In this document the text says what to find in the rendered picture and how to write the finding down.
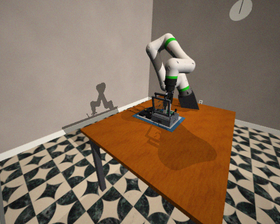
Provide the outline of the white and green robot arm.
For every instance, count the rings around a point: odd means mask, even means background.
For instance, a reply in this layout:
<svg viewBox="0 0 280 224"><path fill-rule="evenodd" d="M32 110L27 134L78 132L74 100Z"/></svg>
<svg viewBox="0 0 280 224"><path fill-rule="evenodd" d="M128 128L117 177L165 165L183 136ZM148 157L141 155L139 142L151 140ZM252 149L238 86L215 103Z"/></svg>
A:
<svg viewBox="0 0 280 224"><path fill-rule="evenodd" d="M160 56L163 49L166 49L173 56L166 62L165 68ZM175 86L179 92L179 97L185 97L192 93L193 89L189 86L185 74L191 73L195 69L195 62L184 53L172 34L167 33L150 42L146 46L146 52L155 68L163 91L166 92L165 86Z"/></svg>

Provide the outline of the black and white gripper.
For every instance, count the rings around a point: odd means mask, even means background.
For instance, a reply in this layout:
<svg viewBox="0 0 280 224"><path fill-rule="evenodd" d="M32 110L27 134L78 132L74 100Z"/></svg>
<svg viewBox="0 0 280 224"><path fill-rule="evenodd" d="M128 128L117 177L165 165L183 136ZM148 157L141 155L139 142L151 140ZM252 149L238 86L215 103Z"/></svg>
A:
<svg viewBox="0 0 280 224"><path fill-rule="evenodd" d="M175 86L165 86L165 90L166 90L166 99L169 99L171 100L171 104L172 104L172 101L173 101L173 94L174 94L174 89L175 89Z"/></svg>

